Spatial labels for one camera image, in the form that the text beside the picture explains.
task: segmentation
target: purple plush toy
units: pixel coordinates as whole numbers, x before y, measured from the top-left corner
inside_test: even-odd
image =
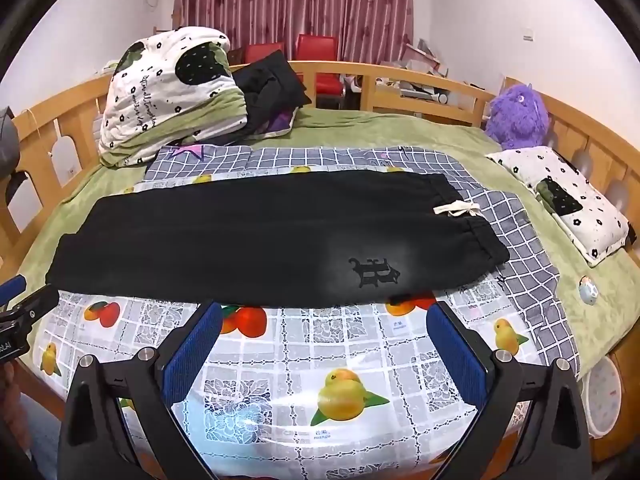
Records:
[[[549,128],[549,115],[531,85],[516,85],[490,103],[485,133],[504,150],[540,146]]]

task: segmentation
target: red chair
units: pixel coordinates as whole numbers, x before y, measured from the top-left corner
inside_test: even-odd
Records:
[[[279,41],[277,43],[258,43],[254,45],[247,45],[244,50],[244,62],[253,63],[255,61],[259,61],[276,50],[284,52],[283,41]]]
[[[338,40],[333,36],[313,36],[299,34],[296,45],[298,61],[338,61]],[[330,96],[344,96],[344,85],[337,74],[318,74],[316,93]]]

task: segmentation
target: curtain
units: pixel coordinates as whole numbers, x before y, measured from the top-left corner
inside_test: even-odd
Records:
[[[294,58],[298,34],[335,36],[338,59],[396,60],[413,39],[413,0],[175,0],[174,27],[224,32],[231,48],[283,41]]]

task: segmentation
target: white plastic stool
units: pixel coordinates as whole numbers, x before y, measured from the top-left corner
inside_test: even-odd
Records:
[[[604,356],[582,379],[582,403],[593,438],[613,429],[620,414],[622,384],[613,361]]]

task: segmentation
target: human hand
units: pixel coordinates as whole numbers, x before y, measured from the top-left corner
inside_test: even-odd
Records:
[[[0,418],[14,434],[20,447],[27,450],[31,445],[31,436],[27,415],[20,404],[20,388],[15,383],[14,376],[12,363],[0,365]]]

